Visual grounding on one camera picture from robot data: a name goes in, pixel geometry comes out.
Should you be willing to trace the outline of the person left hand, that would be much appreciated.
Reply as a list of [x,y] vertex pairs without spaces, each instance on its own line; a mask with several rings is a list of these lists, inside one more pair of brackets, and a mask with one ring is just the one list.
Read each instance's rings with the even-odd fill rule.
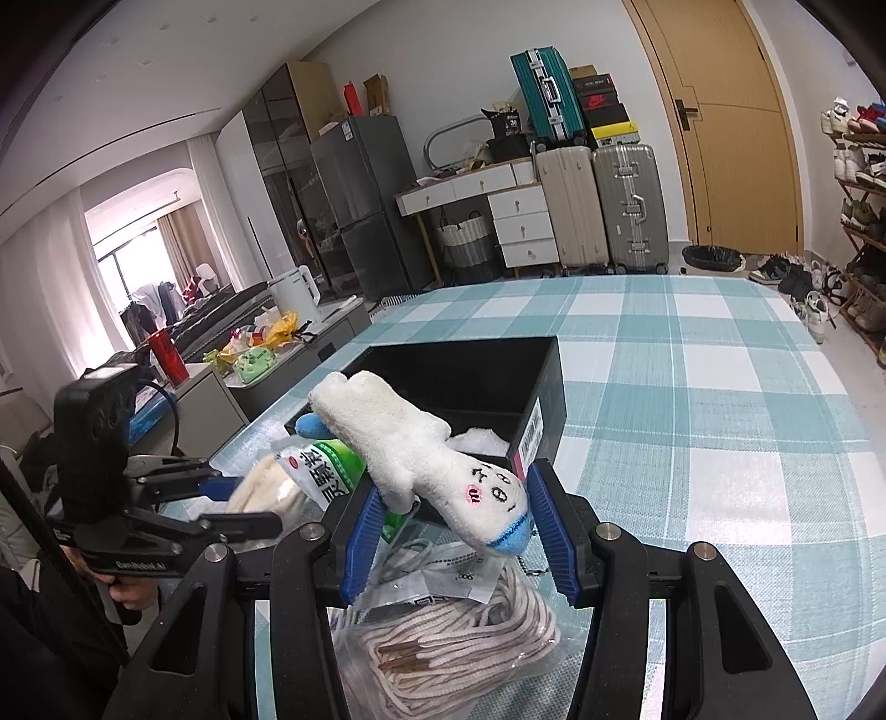
[[129,576],[112,576],[101,574],[91,570],[84,561],[78,549],[61,548],[68,557],[70,564],[84,578],[94,580],[99,585],[105,585],[112,601],[122,604],[128,610],[146,610],[151,608],[159,599],[158,581],[152,578],[129,578]]

